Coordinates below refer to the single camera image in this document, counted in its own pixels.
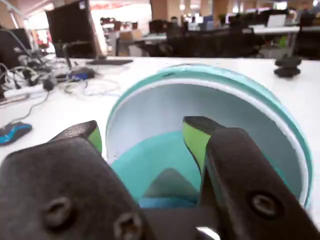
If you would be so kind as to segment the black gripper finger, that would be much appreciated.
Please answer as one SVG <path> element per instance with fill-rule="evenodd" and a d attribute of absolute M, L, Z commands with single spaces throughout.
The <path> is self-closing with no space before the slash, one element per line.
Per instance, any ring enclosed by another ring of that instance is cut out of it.
<path fill-rule="evenodd" d="M 183 118 L 183 140 L 201 174 L 198 205 L 222 240 L 317 240 L 320 233 L 246 131 L 204 116 Z"/>
<path fill-rule="evenodd" d="M 3 240 L 153 240 L 150 224 L 91 135 L 92 120 L 10 153 L 0 167 Z"/>

